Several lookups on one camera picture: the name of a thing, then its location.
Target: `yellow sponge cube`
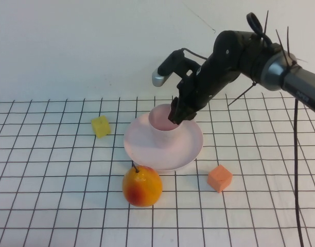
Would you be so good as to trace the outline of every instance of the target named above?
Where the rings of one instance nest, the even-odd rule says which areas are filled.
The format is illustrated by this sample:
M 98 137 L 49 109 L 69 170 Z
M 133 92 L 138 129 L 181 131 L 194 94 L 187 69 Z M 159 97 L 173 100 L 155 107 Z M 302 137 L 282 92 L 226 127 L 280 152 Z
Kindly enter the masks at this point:
M 111 127 L 105 116 L 100 116 L 92 119 L 91 125 L 98 138 L 111 134 Z

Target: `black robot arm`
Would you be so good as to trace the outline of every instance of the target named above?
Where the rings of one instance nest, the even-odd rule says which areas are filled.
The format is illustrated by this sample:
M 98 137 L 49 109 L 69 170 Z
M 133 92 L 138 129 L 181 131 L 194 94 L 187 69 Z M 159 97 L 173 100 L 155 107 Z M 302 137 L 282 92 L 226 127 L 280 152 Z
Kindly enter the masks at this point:
M 184 49 L 180 49 L 154 71 L 155 86 L 162 86 L 172 73 L 182 78 L 177 85 L 179 96 L 171 103 L 170 121 L 180 124 L 192 120 L 240 74 L 268 90 L 284 89 L 315 111 L 315 74 L 302 69 L 295 56 L 287 54 L 281 45 L 272 44 L 254 14 L 248 14 L 247 19 L 254 32 L 222 32 L 202 66 L 186 58 Z

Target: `pink plate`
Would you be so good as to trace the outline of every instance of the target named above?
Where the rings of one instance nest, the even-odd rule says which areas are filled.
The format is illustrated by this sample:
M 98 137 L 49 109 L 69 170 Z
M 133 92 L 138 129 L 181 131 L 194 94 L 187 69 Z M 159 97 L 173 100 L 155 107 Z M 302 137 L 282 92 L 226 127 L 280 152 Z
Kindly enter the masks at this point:
M 184 128 L 179 138 L 168 148 L 159 148 L 153 141 L 148 115 L 136 118 L 125 133 L 125 150 L 136 164 L 157 171 L 173 171 L 198 156 L 203 146 L 203 135 L 195 121 L 183 121 Z

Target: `yellow-red fruit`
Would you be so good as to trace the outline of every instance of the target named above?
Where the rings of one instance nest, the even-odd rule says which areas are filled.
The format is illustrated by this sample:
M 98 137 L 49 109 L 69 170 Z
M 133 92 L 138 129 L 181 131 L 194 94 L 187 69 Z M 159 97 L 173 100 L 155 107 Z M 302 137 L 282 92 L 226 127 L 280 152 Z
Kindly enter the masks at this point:
M 137 166 L 125 174 L 122 190 L 127 201 L 137 207 L 148 207 L 158 201 L 162 193 L 162 181 L 159 174 L 150 167 Z

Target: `orange cube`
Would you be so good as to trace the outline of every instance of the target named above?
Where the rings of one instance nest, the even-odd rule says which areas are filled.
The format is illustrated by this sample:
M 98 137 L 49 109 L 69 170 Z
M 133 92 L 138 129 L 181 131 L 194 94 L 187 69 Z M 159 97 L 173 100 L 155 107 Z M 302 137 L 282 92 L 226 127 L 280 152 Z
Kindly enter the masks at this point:
M 208 175 L 208 184 L 221 193 L 232 181 L 233 175 L 222 165 L 217 166 Z

